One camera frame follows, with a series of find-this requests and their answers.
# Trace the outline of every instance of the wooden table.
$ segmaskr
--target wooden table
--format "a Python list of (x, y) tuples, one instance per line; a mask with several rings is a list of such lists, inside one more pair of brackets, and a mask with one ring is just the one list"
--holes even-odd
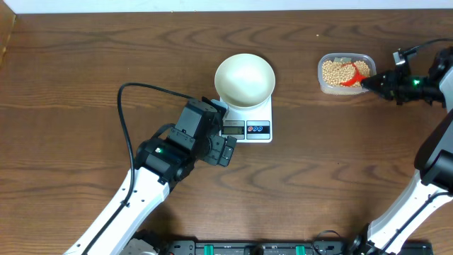
[[(123, 13), (18, 17), (0, 70), (0, 253), (61, 254), (98, 216), (129, 167), (116, 93), (140, 81), (216, 98), (214, 73), (250, 52), (273, 66), (274, 140), (240, 144), (228, 168), (198, 162), (143, 227), (198, 239), (354, 237), (413, 175), (439, 104), (330, 96), (316, 67), (330, 52), (394, 68), (399, 47), (449, 37), (453, 11)], [(413, 60), (425, 74), (440, 43)], [(176, 122), (184, 100), (124, 94), (134, 148)], [(411, 237), (453, 252), (453, 204)]]

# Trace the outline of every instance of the plastic container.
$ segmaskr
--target plastic container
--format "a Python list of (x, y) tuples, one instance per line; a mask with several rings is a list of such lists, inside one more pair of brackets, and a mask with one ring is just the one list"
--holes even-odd
[(318, 63), (318, 80), (319, 84), (321, 85), (322, 92), (326, 94), (333, 94), (333, 95), (356, 95), (360, 93), (367, 92), (367, 89), (362, 88), (355, 88), (355, 87), (342, 87), (342, 86), (331, 86), (327, 84), (323, 80), (323, 63), (325, 61), (333, 61), (336, 57), (349, 57), (351, 62), (355, 62), (358, 60), (362, 60), (365, 62), (369, 67), (370, 75), (376, 75), (376, 64), (374, 63), (373, 59), (369, 56), (364, 54), (357, 54), (357, 53), (331, 53), (327, 54), (321, 58)]

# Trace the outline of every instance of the black cable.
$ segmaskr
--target black cable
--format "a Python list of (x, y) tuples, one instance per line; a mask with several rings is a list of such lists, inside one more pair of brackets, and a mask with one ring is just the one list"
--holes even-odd
[[(340, 236), (340, 234), (338, 234), (335, 230), (324, 230), (324, 231), (322, 231), (321, 233), (319, 233), (319, 234), (316, 236), (316, 238), (315, 238), (315, 239), (313, 240), (313, 242), (311, 243), (311, 248), (312, 248), (318, 255), (322, 255), (322, 254), (319, 252), (318, 248), (316, 248), (316, 247), (314, 246), (314, 242), (316, 242), (316, 240), (319, 239), (319, 237), (320, 237), (321, 235), (327, 234), (327, 233), (334, 233), (334, 234), (338, 235), (338, 237), (340, 237), (340, 239), (343, 239), (343, 238)], [(342, 247), (342, 248), (341, 248), (341, 252), (340, 252), (340, 253), (337, 253), (337, 254), (334, 254), (334, 255), (341, 255), (341, 254), (343, 254), (343, 250), (344, 250), (344, 248)]]
[(415, 53), (415, 52), (417, 52), (418, 49), (426, 47), (433, 43), (437, 43), (437, 42), (453, 42), (453, 38), (438, 38), (438, 39), (434, 39), (434, 40), (429, 40), (420, 45), (417, 45), (415, 47), (412, 47), (410, 49), (403, 51), (402, 55), (409, 55), (409, 54)]
[(118, 115), (120, 116), (120, 122), (121, 122), (122, 131), (123, 131), (123, 133), (125, 135), (125, 139), (126, 139), (127, 150), (129, 151), (129, 160), (130, 160), (130, 169), (131, 169), (131, 172), (130, 172), (131, 173), (130, 174), (130, 186), (129, 186), (129, 190), (127, 192), (126, 198), (121, 202), (120, 206), (112, 214), (110, 219), (108, 219), (108, 221), (102, 226), (102, 228), (99, 230), (98, 234), (96, 234), (96, 236), (94, 236), (94, 238), (91, 240), (91, 242), (88, 244), (88, 246), (84, 249), (84, 252), (82, 252), (82, 255), (87, 255), (88, 254), (88, 251), (96, 243), (96, 241), (99, 239), (99, 237), (102, 235), (102, 233), (104, 233), (104, 231), (107, 229), (107, 227), (110, 225), (110, 223), (112, 223), (112, 221), (117, 217), (117, 215), (120, 214), (121, 210), (126, 205), (128, 205), (128, 201), (129, 201), (129, 199), (130, 199), (130, 197), (132, 195), (132, 192), (134, 190), (134, 184), (135, 184), (134, 152), (132, 150), (132, 143), (130, 142), (129, 133), (128, 133), (127, 127), (126, 127), (125, 117), (124, 117), (124, 115), (122, 113), (122, 106), (121, 106), (122, 91), (127, 86), (140, 86), (140, 87), (145, 87), (145, 88), (149, 88), (149, 89), (156, 89), (157, 91), (162, 91), (162, 92), (174, 95), (174, 96), (180, 96), (180, 97), (188, 98), (188, 99), (193, 98), (193, 97), (187, 96), (185, 94), (181, 94), (181, 93), (174, 92), (174, 91), (169, 91), (168, 89), (163, 89), (163, 88), (160, 88), (160, 87), (157, 87), (157, 86), (153, 86), (153, 85), (149, 85), (149, 84), (141, 84), (141, 83), (137, 83), (137, 82), (128, 82), (128, 83), (125, 83), (125, 84), (121, 85), (120, 89), (118, 90), (118, 95), (117, 95), (117, 106), (118, 106)]
[(380, 255), (382, 254), (385, 254), (386, 253), (386, 250), (391, 246), (391, 244), (393, 244), (393, 242), (396, 240), (396, 238), (402, 233), (402, 231), (405, 230), (405, 228), (407, 228), (407, 226), (409, 226), (409, 224), (414, 221), (414, 219), (417, 218), (417, 216), (429, 205), (431, 204), (434, 199), (436, 199), (437, 197), (439, 196), (453, 196), (453, 194), (451, 193), (448, 193), (448, 192), (441, 192), (441, 193), (436, 193), (434, 195), (430, 195), (428, 196), (428, 199), (425, 201), (425, 203), (420, 207), (418, 208), (418, 210), (404, 223), (404, 225), (400, 228), (400, 229), (397, 229), (396, 230), (396, 233), (391, 237), (391, 239), (389, 240), (389, 242), (387, 242), (387, 244), (384, 246), (384, 248), (381, 250), (381, 252), (379, 253)]

